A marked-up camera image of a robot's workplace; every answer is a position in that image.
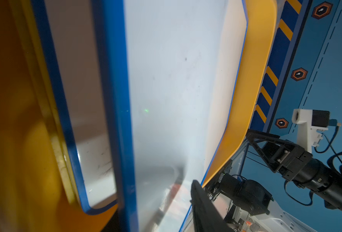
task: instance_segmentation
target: white surface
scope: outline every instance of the white surface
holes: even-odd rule
[[[213,204],[219,212],[222,219],[226,216],[229,210],[231,199],[223,194],[219,194],[214,200]]]
[[[124,3],[139,228],[174,232],[226,127],[246,17],[241,0]]]
[[[45,5],[88,202],[99,209],[116,199],[116,186],[90,0],[46,0]]]
[[[319,146],[319,141],[323,139],[322,134],[318,133],[317,130],[327,131],[326,127],[315,127],[311,125],[313,118],[312,109],[294,109],[292,114],[292,122],[298,124],[299,128],[297,131],[297,144],[308,151],[312,152],[312,147]]]
[[[269,215],[251,216],[251,219],[269,232],[316,232],[302,221],[283,211],[276,201],[268,205]]]

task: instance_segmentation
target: black cable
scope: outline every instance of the black cable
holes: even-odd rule
[[[242,177],[243,179],[247,180],[247,178],[245,178],[245,177],[243,177],[243,176],[241,176],[241,175],[232,175],[232,176],[240,176],[240,177]]]
[[[335,149],[332,147],[332,145],[331,145],[330,141],[328,140],[328,138],[327,138],[327,135],[326,135],[325,133],[322,133],[322,135],[324,135],[324,137],[327,139],[327,142],[328,142],[328,144],[330,145],[330,147],[331,147],[332,151],[333,151],[333,152],[334,152],[334,154],[336,155],[337,153],[336,153]],[[339,157],[339,156],[337,156],[337,158],[339,159],[340,163],[342,164],[342,160],[340,159],[340,157]]]
[[[331,141],[328,143],[326,149],[325,149],[324,151],[317,151],[317,147],[314,147],[315,152],[317,152],[317,153],[325,153],[325,152],[330,148],[331,143],[332,143],[333,140],[335,139],[335,137],[336,137],[338,131],[339,131],[339,126],[336,126],[335,132],[334,132],[334,134],[333,134],[333,136],[332,136],[332,138],[331,138]]]
[[[261,164],[261,165],[263,165],[262,163],[260,163],[260,162],[257,162],[256,160],[253,160],[253,159],[251,159],[250,157],[247,157],[246,156],[246,158],[248,158],[248,159],[250,159],[250,160],[252,160],[252,161],[255,161],[256,163],[258,163],[258,164]]]
[[[253,153],[253,152],[251,152],[251,151],[248,151],[248,152],[251,153],[251,154],[253,154],[253,155],[256,155],[257,157],[260,157],[260,158],[261,158],[261,156],[255,154],[255,153]]]
[[[334,160],[337,156],[339,156],[339,155],[342,155],[342,152],[337,153],[337,154],[335,154],[335,155],[332,155],[332,156],[327,160],[328,166],[329,166],[332,170],[334,170],[335,172],[337,172],[337,173],[338,173],[338,171],[336,170],[335,166],[333,165],[333,160]]]
[[[310,191],[310,192],[309,192],[310,203],[309,203],[309,204],[304,204],[303,202],[299,202],[298,200],[296,200],[295,198],[293,198],[293,197],[287,192],[286,187],[287,187],[288,182],[289,182],[288,180],[285,180],[284,188],[285,188],[286,194],[287,194],[291,199],[293,199],[293,200],[296,201],[297,203],[302,204],[302,205],[304,205],[304,206],[311,206],[311,205],[313,204],[313,194],[314,194],[313,191]]]

